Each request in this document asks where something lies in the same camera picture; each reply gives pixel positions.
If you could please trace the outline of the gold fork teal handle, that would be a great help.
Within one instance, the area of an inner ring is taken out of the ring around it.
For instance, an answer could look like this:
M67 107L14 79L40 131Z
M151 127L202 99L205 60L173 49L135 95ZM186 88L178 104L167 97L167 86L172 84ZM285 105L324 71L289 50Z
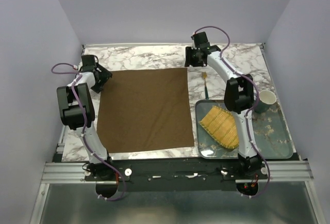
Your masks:
M209 95L208 95L207 82L206 82L207 73L206 72L202 72L202 77L203 77L203 80L204 80L205 99L208 100L209 99Z

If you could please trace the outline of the brown cloth napkin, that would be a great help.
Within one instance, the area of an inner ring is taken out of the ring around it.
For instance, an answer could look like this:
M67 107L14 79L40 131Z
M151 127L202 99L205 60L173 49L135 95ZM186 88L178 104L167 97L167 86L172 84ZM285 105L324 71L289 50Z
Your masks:
M101 92L97 133L109 153L192 147L187 68L114 71Z

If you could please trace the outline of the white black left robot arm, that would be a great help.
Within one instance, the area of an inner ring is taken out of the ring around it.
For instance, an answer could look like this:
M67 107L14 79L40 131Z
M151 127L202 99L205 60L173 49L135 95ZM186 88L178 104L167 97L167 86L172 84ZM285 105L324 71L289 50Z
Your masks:
M102 145L94 125L95 109L90 91L100 93L112 73L101 66L95 55L82 55L82 66L65 63L74 71L74 80L58 87L57 100L63 125L73 130L88 152L89 161L83 170L94 180L108 181L116 174L107 149Z

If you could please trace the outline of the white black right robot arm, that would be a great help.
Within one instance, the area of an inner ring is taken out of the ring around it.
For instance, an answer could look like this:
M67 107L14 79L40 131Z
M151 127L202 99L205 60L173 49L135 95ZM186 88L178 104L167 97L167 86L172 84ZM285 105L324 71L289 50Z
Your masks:
M263 157L258 151L252 124L252 111L258 104L259 94L253 78L243 74L223 57L224 50L211 45L206 33L195 32L192 45L186 47L185 67L212 67L226 82L224 104L235 120L239 150L237 172L242 178L250 178L262 168Z

